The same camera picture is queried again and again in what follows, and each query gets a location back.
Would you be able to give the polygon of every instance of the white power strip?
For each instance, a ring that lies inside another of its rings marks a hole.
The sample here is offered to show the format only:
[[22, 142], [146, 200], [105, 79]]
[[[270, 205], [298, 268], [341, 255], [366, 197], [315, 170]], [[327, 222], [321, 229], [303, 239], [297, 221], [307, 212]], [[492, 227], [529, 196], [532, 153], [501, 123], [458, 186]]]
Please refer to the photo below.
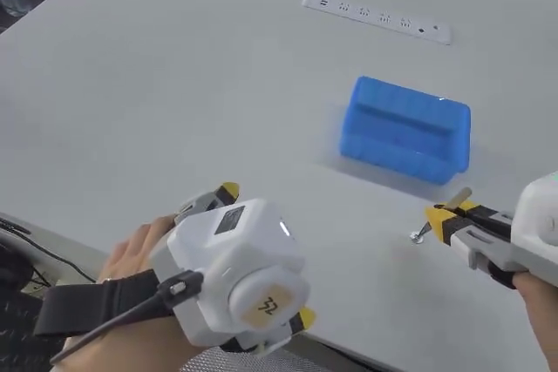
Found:
[[409, 17], [347, 0], [303, 0], [303, 6], [436, 43], [449, 45], [452, 42], [452, 33], [447, 24], [428, 19]]

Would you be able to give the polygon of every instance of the hand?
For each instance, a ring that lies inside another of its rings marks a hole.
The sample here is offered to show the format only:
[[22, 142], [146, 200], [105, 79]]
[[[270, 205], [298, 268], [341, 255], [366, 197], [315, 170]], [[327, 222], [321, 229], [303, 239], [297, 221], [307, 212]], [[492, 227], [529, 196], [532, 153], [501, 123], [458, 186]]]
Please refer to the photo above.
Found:
[[[119, 243], [101, 269], [98, 282], [119, 279], [149, 269], [149, 254], [174, 227], [174, 215], [144, 224]], [[68, 356], [60, 371], [177, 372], [202, 349], [194, 348], [176, 318], [137, 322], [113, 331]]]
[[531, 274], [515, 275], [514, 285], [525, 300], [531, 326], [551, 372], [558, 372], [558, 288]]

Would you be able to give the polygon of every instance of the cable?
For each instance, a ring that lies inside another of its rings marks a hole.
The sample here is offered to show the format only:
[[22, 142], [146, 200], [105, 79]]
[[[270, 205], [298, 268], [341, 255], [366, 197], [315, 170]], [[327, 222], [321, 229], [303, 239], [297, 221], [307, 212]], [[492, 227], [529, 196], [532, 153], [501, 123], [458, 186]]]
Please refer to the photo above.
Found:
[[98, 326], [94, 330], [90, 331], [75, 344], [72, 344], [69, 348], [62, 350], [57, 355], [54, 355], [51, 359], [51, 364], [54, 365], [58, 362], [63, 361], [66, 357], [72, 353], [77, 352], [83, 348], [86, 344], [91, 343], [93, 340], [97, 339], [101, 335], [108, 333], [113, 328], [124, 326], [134, 322], [135, 318], [141, 318], [141, 316], [150, 309], [157, 307], [163, 303], [163, 297], [161, 294], [157, 293], [151, 298], [141, 302], [134, 308], [127, 310], [125, 313], [114, 317], [112, 320], [107, 321], [105, 324]]
[[113, 328], [145, 320], [145, 313], [154, 308], [163, 306], [168, 309], [173, 309], [182, 302], [199, 294], [201, 292], [202, 283], [203, 274], [201, 272], [186, 270], [175, 276], [171, 276], [159, 284], [155, 295], [136, 305], [134, 308], [127, 310], [125, 313], [98, 326], [81, 337], [77, 343], [72, 344], [69, 348], [54, 355], [51, 358], [51, 365], [56, 365], [58, 362], [63, 361], [72, 353], [77, 352], [86, 344], [111, 331]]
[[32, 239], [27, 237], [27, 235], [31, 235], [31, 232], [28, 229], [23, 228], [23, 227], [19, 226], [18, 224], [15, 224], [11, 221], [5, 220], [4, 218], [0, 218], [0, 228], [7, 231], [8, 233], [12, 233], [12, 234], [16, 235], [21, 240], [25, 241], [27, 244], [30, 244], [31, 246], [35, 247], [37, 250], [40, 250], [44, 254], [52, 257], [52, 259], [61, 261], [65, 265], [68, 265], [69, 267], [72, 267], [76, 272], [81, 274], [89, 282], [92, 282], [92, 283], [95, 282], [95, 280], [91, 276], [89, 276], [83, 270], [81, 270], [75, 263], [65, 259], [62, 256], [58, 256], [57, 254], [53, 253], [49, 249], [37, 244], [35, 241], [33, 241]]
[[45, 283], [41, 281], [35, 281], [34, 279], [31, 279], [30, 282], [34, 283], [35, 285], [40, 285], [41, 287], [48, 287]]
[[35, 272], [35, 274], [38, 276], [38, 278], [43, 281], [43, 285], [45, 285], [46, 287], [51, 287], [52, 285], [50, 284], [50, 282], [48, 282], [45, 277], [43, 276], [43, 274], [41, 274], [36, 267], [33, 267], [33, 272]]

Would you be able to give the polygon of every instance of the table surface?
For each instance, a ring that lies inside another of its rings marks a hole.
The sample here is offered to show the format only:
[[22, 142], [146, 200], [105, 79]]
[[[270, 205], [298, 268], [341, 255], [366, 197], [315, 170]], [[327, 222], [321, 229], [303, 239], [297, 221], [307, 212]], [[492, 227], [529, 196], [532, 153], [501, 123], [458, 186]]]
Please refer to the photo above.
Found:
[[[545, 370], [516, 293], [408, 237], [464, 185], [513, 210], [556, 168], [556, 1], [358, 0], [448, 22], [450, 46], [301, 1], [40, 5], [0, 37], [0, 211], [103, 254], [237, 181], [307, 254], [316, 338], [402, 370]], [[468, 172], [435, 187], [339, 157], [361, 75], [468, 104]]]

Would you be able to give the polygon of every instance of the blue box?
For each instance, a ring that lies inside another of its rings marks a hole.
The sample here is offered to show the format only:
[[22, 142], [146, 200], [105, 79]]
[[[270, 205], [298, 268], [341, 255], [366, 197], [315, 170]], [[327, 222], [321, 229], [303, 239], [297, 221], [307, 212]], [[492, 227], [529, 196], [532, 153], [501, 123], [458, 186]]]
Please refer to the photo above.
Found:
[[339, 149], [346, 157], [444, 185], [469, 167], [470, 132], [467, 105], [361, 77]]

